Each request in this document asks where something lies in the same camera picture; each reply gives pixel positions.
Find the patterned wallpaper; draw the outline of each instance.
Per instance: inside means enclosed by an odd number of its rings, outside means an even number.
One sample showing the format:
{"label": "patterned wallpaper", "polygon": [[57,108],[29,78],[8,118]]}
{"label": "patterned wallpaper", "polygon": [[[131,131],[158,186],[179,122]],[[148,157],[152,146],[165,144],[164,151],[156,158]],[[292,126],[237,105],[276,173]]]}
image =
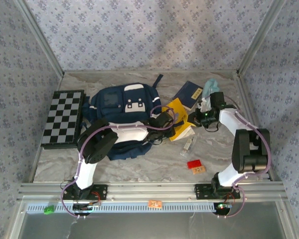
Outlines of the patterned wallpaper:
{"label": "patterned wallpaper", "polygon": [[28,180],[58,84],[13,0],[0,0],[0,238]]}
{"label": "patterned wallpaper", "polygon": [[26,0],[63,70],[237,69],[272,0]]}
{"label": "patterned wallpaper", "polygon": [[287,1],[244,79],[299,225],[299,0]]}

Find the marble floor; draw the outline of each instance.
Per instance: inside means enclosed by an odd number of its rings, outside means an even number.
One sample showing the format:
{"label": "marble floor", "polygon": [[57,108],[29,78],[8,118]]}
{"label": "marble floor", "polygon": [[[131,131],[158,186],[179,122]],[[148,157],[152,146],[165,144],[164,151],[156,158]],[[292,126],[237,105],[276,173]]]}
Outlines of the marble floor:
{"label": "marble floor", "polygon": [[[230,73],[210,72],[166,72],[157,86],[162,104],[172,97],[190,80],[200,86],[210,78],[215,78],[221,91],[241,105],[240,96]],[[100,89],[128,83],[153,84],[159,72],[69,72],[60,85],[60,90],[84,89],[88,96]],[[107,157],[97,166],[94,181],[102,182],[169,182],[169,181],[210,181],[216,172],[223,170],[231,162],[234,136],[225,126],[210,133],[204,128],[194,128],[197,141],[192,154],[184,158],[180,155],[186,138],[153,146],[144,156],[135,159],[110,161]],[[200,159],[206,172],[193,175],[186,163]],[[76,149],[42,150],[34,182],[60,182],[71,179],[76,171],[78,152]]]}

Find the backpack strap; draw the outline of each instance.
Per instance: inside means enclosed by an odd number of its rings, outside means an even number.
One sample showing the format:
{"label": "backpack strap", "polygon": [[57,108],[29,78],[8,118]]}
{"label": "backpack strap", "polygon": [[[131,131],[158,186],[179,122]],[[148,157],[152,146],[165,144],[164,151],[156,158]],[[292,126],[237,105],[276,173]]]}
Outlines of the backpack strap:
{"label": "backpack strap", "polygon": [[160,82],[160,80],[162,79],[162,77],[163,77],[162,74],[160,74],[160,75],[158,76],[158,78],[156,79],[156,81],[155,81],[154,84],[153,84],[153,88],[156,88],[157,84]]}

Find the orange label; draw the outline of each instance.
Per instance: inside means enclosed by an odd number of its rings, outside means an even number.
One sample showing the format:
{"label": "orange label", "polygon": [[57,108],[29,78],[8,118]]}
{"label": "orange label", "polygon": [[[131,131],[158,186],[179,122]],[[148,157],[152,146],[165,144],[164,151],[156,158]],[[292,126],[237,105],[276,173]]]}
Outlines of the orange label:
{"label": "orange label", "polygon": [[149,200],[149,208],[161,208],[161,207],[162,207],[161,201]]}
{"label": "orange label", "polygon": [[191,170],[193,171],[193,174],[206,172],[206,168],[203,165],[199,166],[199,167],[196,167],[196,168],[192,168]]}

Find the chessboard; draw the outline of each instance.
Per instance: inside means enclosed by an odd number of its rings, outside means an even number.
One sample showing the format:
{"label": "chessboard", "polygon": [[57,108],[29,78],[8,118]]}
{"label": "chessboard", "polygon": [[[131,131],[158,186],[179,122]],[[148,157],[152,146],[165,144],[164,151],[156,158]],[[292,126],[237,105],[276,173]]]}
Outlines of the chessboard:
{"label": "chessboard", "polygon": [[44,149],[76,148],[84,97],[84,90],[54,92],[41,142]]}

